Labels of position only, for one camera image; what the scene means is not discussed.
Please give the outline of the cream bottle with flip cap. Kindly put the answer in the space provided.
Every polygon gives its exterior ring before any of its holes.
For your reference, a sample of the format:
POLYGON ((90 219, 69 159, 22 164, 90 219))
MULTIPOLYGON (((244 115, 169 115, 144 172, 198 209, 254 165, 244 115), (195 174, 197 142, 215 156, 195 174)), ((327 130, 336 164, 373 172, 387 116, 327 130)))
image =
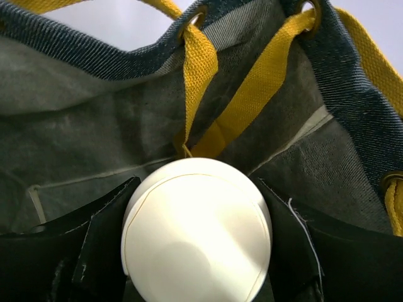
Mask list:
POLYGON ((223 162, 166 164, 124 214, 124 273, 145 301, 252 301, 268 273, 271 217, 259 189, 223 162))

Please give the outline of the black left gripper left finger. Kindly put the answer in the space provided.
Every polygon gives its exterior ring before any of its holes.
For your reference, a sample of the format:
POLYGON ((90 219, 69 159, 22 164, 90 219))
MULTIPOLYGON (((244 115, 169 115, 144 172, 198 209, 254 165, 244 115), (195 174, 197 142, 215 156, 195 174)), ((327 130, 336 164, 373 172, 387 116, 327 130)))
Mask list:
POLYGON ((140 179, 25 233, 1 235, 1 301, 121 301, 123 216, 140 179))

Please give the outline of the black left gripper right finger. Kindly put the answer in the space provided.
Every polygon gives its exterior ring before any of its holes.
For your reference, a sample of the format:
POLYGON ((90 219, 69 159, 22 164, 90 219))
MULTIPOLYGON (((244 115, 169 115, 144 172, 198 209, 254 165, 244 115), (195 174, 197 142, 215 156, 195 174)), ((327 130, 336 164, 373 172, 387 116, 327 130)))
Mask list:
POLYGON ((402 238, 344 223, 256 185, 269 208, 275 301, 402 301, 402 238))

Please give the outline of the dark denim canvas bag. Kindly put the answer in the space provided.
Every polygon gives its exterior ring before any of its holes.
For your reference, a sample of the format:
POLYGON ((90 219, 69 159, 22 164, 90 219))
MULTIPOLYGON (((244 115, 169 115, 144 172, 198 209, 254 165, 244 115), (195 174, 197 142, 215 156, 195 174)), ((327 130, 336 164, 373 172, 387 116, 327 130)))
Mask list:
MULTIPOLYGON (((402 120, 329 1, 290 48, 284 85, 219 155, 327 215, 391 234, 379 182, 402 168, 402 120)), ((1 232, 21 233, 176 155, 182 16, 123 52, 1 2, 1 232)))

